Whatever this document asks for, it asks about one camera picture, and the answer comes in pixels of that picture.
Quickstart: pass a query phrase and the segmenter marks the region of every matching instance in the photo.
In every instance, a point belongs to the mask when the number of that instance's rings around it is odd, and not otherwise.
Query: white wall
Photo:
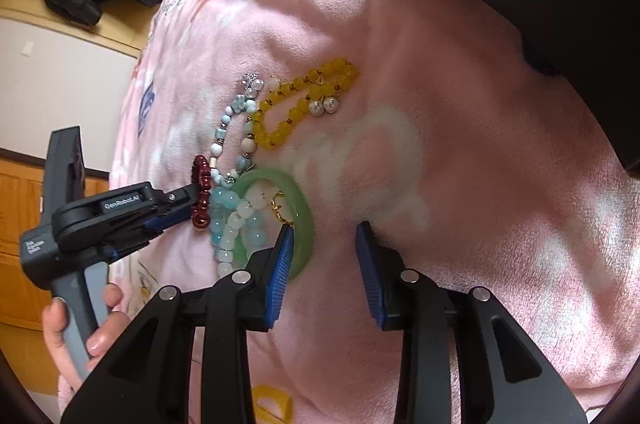
[[[33,42],[31,56],[23,56]],[[0,18],[0,147],[45,158],[52,130],[80,125],[85,166],[109,171],[136,60]]]

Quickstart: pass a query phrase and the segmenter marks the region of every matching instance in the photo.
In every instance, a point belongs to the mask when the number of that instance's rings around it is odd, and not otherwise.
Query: light switch
[[[28,58],[29,56],[31,56],[32,50],[33,50],[33,42],[27,42],[24,44],[24,47],[22,47],[22,55],[27,56]]]

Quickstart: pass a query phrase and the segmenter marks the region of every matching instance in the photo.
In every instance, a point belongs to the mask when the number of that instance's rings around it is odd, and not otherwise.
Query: metal screw
[[[164,301],[169,301],[170,299],[175,298],[178,295],[178,290],[173,285],[167,285],[166,287],[162,287],[160,289],[160,299]]]
[[[235,273],[233,273],[233,275],[231,276],[231,279],[234,281],[234,283],[247,283],[249,280],[251,280],[251,273],[249,273],[249,271],[235,271]]]
[[[420,275],[413,269],[405,269],[400,273],[400,279],[407,283],[415,283],[420,279]]]
[[[489,301],[491,293],[484,287],[476,287],[473,291],[474,298],[478,301]]]

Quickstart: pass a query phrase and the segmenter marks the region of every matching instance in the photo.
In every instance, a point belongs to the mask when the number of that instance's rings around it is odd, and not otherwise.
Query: yellow pattern
[[[293,407],[291,397],[277,388],[270,386],[255,386],[252,388],[254,396],[255,419],[258,424],[291,424]],[[259,406],[260,399],[271,399],[280,409],[280,415],[274,415],[266,408]]]

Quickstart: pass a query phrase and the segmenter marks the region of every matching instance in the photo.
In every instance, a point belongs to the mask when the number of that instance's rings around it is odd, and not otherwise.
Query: human hand
[[[108,283],[104,287],[102,297],[105,304],[113,308],[122,300],[122,290],[113,283]],[[59,298],[53,298],[51,305],[47,305],[42,310],[42,330],[44,333],[44,342],[47,350],[51,355],[60,375],[69,383],[74,391],[77,391],[82,384],[78,373],[71,362],[65,341],[63,331],[68,322],[66,315],[66,305]],[[95,368],[95,365],[107,353],[111,345],[122,334],[123,330],[129,324],[129,317],[124,312],[113,311],[107,316],[106,321],[98,328],[86,342],[86,348],[92,359],[87,363],[89,371]]]

